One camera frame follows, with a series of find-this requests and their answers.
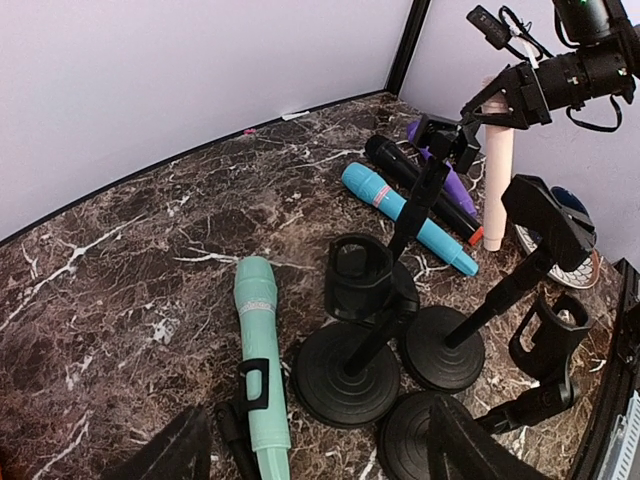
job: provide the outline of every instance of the black cable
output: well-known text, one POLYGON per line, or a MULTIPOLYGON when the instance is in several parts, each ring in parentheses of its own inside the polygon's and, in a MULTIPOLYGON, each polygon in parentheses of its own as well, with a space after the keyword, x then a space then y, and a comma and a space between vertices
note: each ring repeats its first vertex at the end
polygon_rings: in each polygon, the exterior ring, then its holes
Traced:
POLYGON ((616 99, 613 98, 613 95, 609 97, 609 101, 611 102, 611 105, 613 105, 613 109, 616 112, 615 127, 603 127, 602 125, 594 125, 593 123, 584 122, 582 120, 576 120, 571 116, 571 111, 572 111, 571 107, 567 107, 567 117, 569 117, 569 120, 571 120, 578 127, 586 128, 587 130, 591 130, 594 132, 613 133, 616 130, 618 130, 618 128, 620 128, 620 125, 622 125, 622 110, 620 109, 620 105, 618 105, 618 102, 616 102, 616 99))
MULTIPOLYGON (((548 58, 552 58, 553 57, 553 54, 551 52, 549 52, 549 50, 547 50, 544 47, 544 45, 542 45, 540 42, 538 42, 533 37, 533 35, 531 35, 529 33, 529 30, 531 29, 531 26, 532 26, 532 22, 529 22, 529 23, 527 23, 525 25, 518 18, 518 16, 515 14, 515 12, 513 10, 511 10, 509 7, 504 6, 504 5, 502 7, 500 7, 500 10, 498 11, 498 15, 500 17, 500 21, 502 22, 502 24, 504 26, 506 26, 507 28, 511 29, 511 25, 509 24, 509 22, 507 21, 507 18, 506 18, 508 16, 511 19, 511 21, 514 23, 516 28, 520 31, 520 34, 517 35, 517 36, 520 37, 520 38, 523 38, 527 42, 531 43, 534 47, 536 47, 536 49, 538 50, 538 55, 536 56, 536 60, 542 60, 544 58, 544 56, 547 56, 548 58)), ((523 55, 522 53, 518 52, 513 47, 507 46, 507 49, 513 55, 518 57, 520 60, 527 60, 528 59, 525 55, 523 55)))
POLYGON ((554 15, 554 23, 556 27, 556 35, 558 36, 558 40, 562 42, 562 44, 567 48, 578 48, 580 45, 577 43, 569 43, 569 40, 564 36, 564 30, 562 29, 562 20, 560 19, 560 15, 558 15, 558 11, 555 11, 554 15))

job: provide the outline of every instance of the lavender wall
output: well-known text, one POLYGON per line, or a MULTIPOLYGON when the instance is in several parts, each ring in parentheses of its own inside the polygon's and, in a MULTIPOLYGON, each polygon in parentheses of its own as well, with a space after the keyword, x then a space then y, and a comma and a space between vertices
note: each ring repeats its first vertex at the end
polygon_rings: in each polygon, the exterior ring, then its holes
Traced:
MULTIPOLYGON (((509 5, 533 21, 532 33, 552 52, 567 50, 554 32, 551 0, 433 0, 401 98, 422 111, 459 118, 485 76, 517 63, 506 51, 494 50, 467 22, 478 3, 494 14, 509 5)), ((632 21, 640 23, 640 1, 623 3, 632 21)), ((624 123, 615 134, 575 127, 563 111, 553 114, 551 125, 517 132, 515 169, 574 191, 596 223, 599 249, 611 260, 626 256, 640 267, 640 99, 623 110, 624 123)), ((579 115, 615 124, 606 99, 591 101, 579 115)))
POLYGON ((3 2, 0 240, 164 158, 383 88, 410 6, 3 2))

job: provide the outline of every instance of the brown marble surface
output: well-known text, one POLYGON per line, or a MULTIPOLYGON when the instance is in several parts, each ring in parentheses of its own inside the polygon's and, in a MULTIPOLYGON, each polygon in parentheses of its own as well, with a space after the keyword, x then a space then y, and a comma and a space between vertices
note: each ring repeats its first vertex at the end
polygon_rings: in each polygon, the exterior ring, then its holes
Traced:
MULTIPOLYGON (((211 408, 234 392, 240 332, 232 298, 235 262, 272 261, 279 285, 280 344, 292 351, 326 321, 328 242, 362 231, 384 240, 392 224, 351 196, 344 167, 374 132, 404 140, 417 114, 381 94, 265 127, 139 176, 0 249, 0 463, 5 480, 96 478, 128 458, 186 405, 211 408)), ((481 204, 483 165, 470 172, 481 204)), ((504 248, 467 251, 476 278, 413 245, 404 260, 423 305, 469 313, 523 258, 509 227, 504 248)), ((574 292, 596 320, 573 375, 583 398, 533 428, 498 437, 556 478, 568 469, 600 381, 617 297, 617 274, 574 292)), ((561 287, 544 282, 549 297, 561 287)), ((531 385, 506 342, 529 295, 483 329, 482 377, 459 395, 474 416, 531 385)), ((405 376, 404 387, 415 389, 405 376)), ((292 478, 384 478, 374 429, 339 431, 312 420, 289 389, 292 478)), ((235 479, 214 435, 212 479, 235 479)))

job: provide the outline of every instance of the black base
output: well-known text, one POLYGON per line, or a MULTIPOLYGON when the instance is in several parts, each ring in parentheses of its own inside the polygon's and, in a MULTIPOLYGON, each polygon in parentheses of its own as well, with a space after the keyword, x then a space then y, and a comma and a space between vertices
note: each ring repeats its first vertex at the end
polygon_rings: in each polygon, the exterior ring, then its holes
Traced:
POLYGON ((293 368, 296 396, 316 420, 336 428, 359 428, 380 420, 400 389, 400 368, 385 346, 355 377, 344 364, 369 334, 349 323, 321 328, 305 340, 293 368))
POLYGON ((427 429, 436 392, 404 395, 378 433, 378 460, 389 480, 429 480, 427 429))
POLYGON ((475 382, 484 366, 484 342, 480 332, 451 349, 445 337, 466 320, 449 307, 420 310, 400 340, 402 362, 413 379, 425 389, 457 393, 475 382))

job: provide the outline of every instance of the microphone holder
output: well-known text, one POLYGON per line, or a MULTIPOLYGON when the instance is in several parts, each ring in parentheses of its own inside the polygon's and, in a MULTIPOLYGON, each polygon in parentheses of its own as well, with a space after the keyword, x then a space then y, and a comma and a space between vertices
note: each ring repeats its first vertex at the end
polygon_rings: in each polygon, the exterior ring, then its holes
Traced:
POLYGON ((378 435, 378 457, 389 479, 546 478, 509 454, 491 435, 535 426, 575 405, 578 389, 569 377, 571 356, 593 323, 580 302, 569 295, 560 297, 553 307, 539 297, 511 338, 509 352, 518 368, 540 386, 475 420, 446 394, 423 391, 401 398, 378 435), (568 311, 575 325, 565 322, 561 311, 568 311), (534 315, 540 324, 527 351, 522 334, 534 315))
POLYGON ((393 407, 400 370, 387 342, 404 336, 420 308, 413 277, 399 258, 429 218, 450 170, 447 160, 461 153, 475 158, 479 148, 467 141, 475 141, 473 135, 459 135, 449 123, 427 118, 420 125, 420 138, 429 137, 433 158, 421 170, 389 246, 364 234, 331 243, 325 310, 343 322, 310 335, 295 359, 298 400, 311 416, 333 427, 366 426, 393 407))
POLYGON ((423 388, 456 393, 473 384, 485 360, 480 328, 535 288, 556 263, 573 271, 591 255, 591 220, 560 205, 540 178, 516 175, 502 202, 513 223, 539 232, 542 242, 469 317, 440 305, 420 311, 400 342, 400 352, 405 368, 423 388))
POLYGON ((342 320, 311 334, 296 356, 296 397, 316 420, 358 428, 381 419, 400 389, 387 342, 420 308, 409 271, 376 238, 347 234, 331 242, 325 309, 342 320))

